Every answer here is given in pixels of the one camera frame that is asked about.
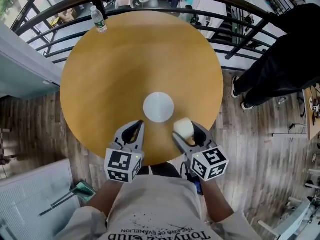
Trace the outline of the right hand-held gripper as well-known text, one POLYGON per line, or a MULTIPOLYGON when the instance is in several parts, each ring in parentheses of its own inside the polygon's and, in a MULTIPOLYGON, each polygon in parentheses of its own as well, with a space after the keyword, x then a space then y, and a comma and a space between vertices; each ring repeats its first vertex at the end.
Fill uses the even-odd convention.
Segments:
POLYGON ((192 121, 195 145, 189 144, 177 132, 172 133, 172 140, 181 154, 190 161, 190 171, 193 176, 198 176, 203 181, 209 181, 222 176, 229 164, 223 148, 213 142, 212 134, 201 124, 192 121))

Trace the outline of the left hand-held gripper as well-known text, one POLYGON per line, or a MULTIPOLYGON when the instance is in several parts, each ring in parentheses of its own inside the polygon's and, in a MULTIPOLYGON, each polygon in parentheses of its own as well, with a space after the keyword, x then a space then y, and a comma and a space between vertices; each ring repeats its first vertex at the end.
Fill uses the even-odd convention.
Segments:
POLYGON ((108 180, 132 183, 142 168, 145 123, 143 120, 131 121, 119 128, 114 142, 106 149, 104 171, 108 180))

